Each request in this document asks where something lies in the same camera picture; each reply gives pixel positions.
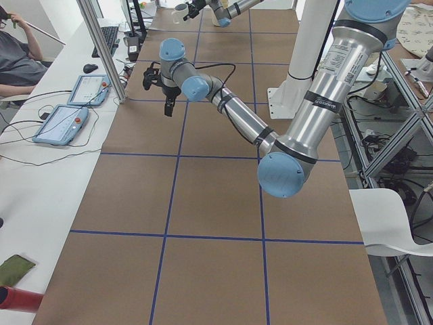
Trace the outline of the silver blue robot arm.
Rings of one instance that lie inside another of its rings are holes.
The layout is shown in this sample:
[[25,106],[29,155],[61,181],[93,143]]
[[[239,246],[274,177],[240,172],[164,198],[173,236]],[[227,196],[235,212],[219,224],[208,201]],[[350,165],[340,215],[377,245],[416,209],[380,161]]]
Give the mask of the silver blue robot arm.
[[305,3],[287,79],[269,100],[282,105],[291,120],[283,135],[253,113],[224,81],[195,67],[176,38],[161,42],[160,60],[144,72],[143,86],[162,89],[167,116],[173,113],[178,95],[214,104],[262,152],[257,171],[261,188],[287,198],[308,179],[318,159],[318,145],[369,56],[394,47],[407,6],[407,1]]
[[183,14],[181,17],[184,21],[190,18],[193,19],[208,5],[215,15],[217,25],[225,28],[231,24],[233,18],[261,2],[263,2],[263,0],[241,0],[224,8],[222,2],[219,0],[196,0],[186,3],[187,13]]

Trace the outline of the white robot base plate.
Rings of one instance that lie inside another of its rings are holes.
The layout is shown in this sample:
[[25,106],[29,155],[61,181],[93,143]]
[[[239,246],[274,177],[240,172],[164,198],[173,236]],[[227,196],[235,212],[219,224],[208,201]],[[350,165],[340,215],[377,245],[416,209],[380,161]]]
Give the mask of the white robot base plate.
[[279,87],[267,89],[269,114],[272,119],[293,119],[297,110],[298,91],[284,81]]

